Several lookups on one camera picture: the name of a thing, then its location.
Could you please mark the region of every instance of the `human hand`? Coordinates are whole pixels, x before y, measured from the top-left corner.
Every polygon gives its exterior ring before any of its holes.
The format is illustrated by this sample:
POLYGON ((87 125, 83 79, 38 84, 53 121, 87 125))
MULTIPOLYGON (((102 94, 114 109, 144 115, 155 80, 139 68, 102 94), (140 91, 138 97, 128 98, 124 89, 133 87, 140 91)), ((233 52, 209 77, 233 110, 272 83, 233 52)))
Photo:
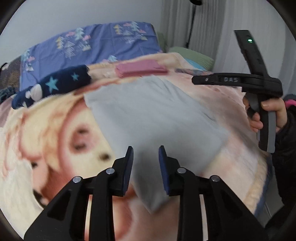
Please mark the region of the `human hand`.
MULTIPOLYGON (((243 103, 246 106, 246 110, 250 108, 249 101, 246 97, 243 98, 243 103)), ((261 107, 266 111, 276 112, 276 132, 284 127, 287 123, 287 111, 285 107, 285 102, 281 98, 272 98, 261 102, 261 107)), ((263 123, 260 121, 260 115, 256 112, 251 119, 248 117, 251 130, 258 132, 263 128, 263 123)))

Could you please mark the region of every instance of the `white curtain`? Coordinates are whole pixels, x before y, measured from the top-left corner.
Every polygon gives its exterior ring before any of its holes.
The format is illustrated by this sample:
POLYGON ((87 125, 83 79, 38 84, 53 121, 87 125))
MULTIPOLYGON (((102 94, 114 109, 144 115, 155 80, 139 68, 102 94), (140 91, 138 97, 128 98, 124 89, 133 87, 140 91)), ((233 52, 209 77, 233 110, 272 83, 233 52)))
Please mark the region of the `white curtain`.
MULTIPOLYGON (((191 24, 189 0, 163 0, 161 29, 168 46, 184 47, 191 24)), ((266 0, 203 0, 197 6, 189 48, 215 60, 214 72, 249 73, 233 30, 248 29, 268 73, 296 94, 296 40, 266 0)))
POLYGON ((184 47, 192 15, 189 0, 163 0, 160 30, 167 40, 167 47, 184 47))
MULTIPOLYGON (((196 7, 189 48, 215 59, 226 0, 203 0, 196 7)), ((185 47, 191 26, 193 4, 189 0, 163 0, 161 31, 168 48, 185 47)))

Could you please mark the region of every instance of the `metal screw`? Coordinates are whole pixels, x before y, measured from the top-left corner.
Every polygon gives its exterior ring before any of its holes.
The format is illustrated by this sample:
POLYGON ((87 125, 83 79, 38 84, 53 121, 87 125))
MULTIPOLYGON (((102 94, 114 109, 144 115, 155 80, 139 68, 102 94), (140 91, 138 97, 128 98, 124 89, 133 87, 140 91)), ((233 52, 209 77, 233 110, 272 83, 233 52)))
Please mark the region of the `metal screw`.
POLYGON ((72 179, 72 181, 74 182, 74 183, 78 183, 78 182, 80 182, 81 181, 81 177, 80 176, 76 176, 76 177, 73 177, 73 179, 72 179))
POLYGON ((183 174, 186 172, 186 169, 184 167, 180 167, 177 169, 177 172, 180 173, 180 174, 183 174))
POLYGON ((221 180, 220 177, 218 177, 216 175, 211 176, 211 179, 212 179, 213 182, 219 182, 221 180))
POLYGON ((113 174, 115 172, 115 170, 113 169, 113 168, 108 168, 107 170, 106 170, 106 173, 107 174, 113 174))

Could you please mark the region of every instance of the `gray trigger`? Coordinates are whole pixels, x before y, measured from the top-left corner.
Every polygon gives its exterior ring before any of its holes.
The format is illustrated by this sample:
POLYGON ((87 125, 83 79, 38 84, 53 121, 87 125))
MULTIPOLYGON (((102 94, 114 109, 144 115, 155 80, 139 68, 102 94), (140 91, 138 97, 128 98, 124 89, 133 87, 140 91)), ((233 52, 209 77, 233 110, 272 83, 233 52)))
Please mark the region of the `gray trigger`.
POLYGON ((274 153, 276 141, 276 112, 268 112, 268 143, 267 152, 274 153))
MULTIPOLYGON (((246 93, 246 98, 249 101, 250 107, 259 113, 260 107, 259 107, 259 102, 258 102, 258 97, 256 94, 252 93, 246 93)), ((260 130, 257 132, 257 140, 260 140, 260 130)))

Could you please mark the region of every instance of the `pink fabric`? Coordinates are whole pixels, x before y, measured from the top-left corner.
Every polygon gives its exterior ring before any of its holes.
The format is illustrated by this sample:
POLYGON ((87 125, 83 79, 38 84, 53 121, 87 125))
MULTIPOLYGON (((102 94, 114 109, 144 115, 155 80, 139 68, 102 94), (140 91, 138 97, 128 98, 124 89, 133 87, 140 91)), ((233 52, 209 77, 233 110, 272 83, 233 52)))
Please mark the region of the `pink fabric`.
POLYGON ((286 108, 288 109, 291 105, 296 106, 296 101, 295 100, 287 100, 287 101, 285 101, 285 105, 286 105, 286 108))
POLYGON ((151 74, 166 74, 168 72, 164 65, 159 65, 154 59, 136 61, 132 63, 119 64, 115 68, 118 77, 143 76, 151 74))

